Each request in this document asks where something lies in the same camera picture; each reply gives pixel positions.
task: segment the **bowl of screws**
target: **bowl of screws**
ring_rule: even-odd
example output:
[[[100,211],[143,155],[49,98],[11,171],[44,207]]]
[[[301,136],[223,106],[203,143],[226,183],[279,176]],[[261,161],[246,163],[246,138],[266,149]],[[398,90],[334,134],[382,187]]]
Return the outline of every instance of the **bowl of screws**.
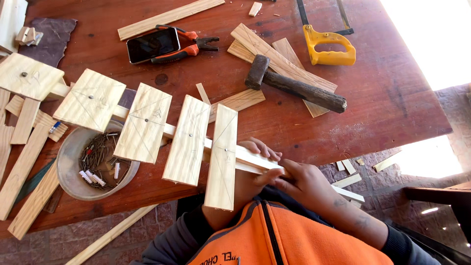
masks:
[[[113,157],[121,129],[112,120],[104,133],[79,127],[64,140],[57,155],[57,174],[70,196],[103,199],[132,180],[140,163]]]

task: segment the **yellow saw handle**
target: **yellow saw handle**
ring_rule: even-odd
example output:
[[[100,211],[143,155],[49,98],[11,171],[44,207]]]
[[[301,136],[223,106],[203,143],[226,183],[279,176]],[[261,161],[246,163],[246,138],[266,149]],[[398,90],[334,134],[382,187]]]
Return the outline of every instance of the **yellow saw handle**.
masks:
[[[311,64],[322,64],[332,66],[350,66],[355,63],[356,51],[349,40],[337,33],[319,33],[312,29],[311,25],[302,27],[306,43],[308,45]],[[314,47],[318,44],[337,43],[345,47],[347,52],[343,51],[322,51],[317,52]]]

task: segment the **zipper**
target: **zipper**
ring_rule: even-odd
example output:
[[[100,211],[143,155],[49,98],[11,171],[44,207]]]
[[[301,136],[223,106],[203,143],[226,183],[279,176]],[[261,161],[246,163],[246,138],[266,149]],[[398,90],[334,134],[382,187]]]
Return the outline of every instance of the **zipper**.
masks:
[[[278,247],[278,241],[275,237],[275,231],[273,230],[273,225],[270,220],[270,215],[268,215],[267,202],[262,202],[263,215],[265,217],[265,222],[267,223],[268,234],[270,236],[271,247],[273,248],[273,253],[275,254],[275,260],[277,265],[283,265],[283,259],[281,258],[280,248]]]

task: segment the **orange vest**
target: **orange vest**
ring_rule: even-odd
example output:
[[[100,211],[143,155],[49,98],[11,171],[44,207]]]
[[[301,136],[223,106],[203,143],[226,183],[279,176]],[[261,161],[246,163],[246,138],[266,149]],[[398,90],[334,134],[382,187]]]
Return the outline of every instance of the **orange vest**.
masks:
[[[214,233],[188,264],[388,264],[384,253],[282,205],[253,201],[239,222]]]

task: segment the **hammer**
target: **hammer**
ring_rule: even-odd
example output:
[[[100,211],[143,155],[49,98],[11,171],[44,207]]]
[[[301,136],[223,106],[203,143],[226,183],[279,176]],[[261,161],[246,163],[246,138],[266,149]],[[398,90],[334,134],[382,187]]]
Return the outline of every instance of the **hammer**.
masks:
[[[256,55],[249,74],[245,79],[245,85],[249,88],[260,90],[260,86],[264,82],[269,86],[337,113],[342,113],[347,108],[347,100],[344,97],[292,78],[269,72],[267,71],[269,64],[270,58],[261,54]]]

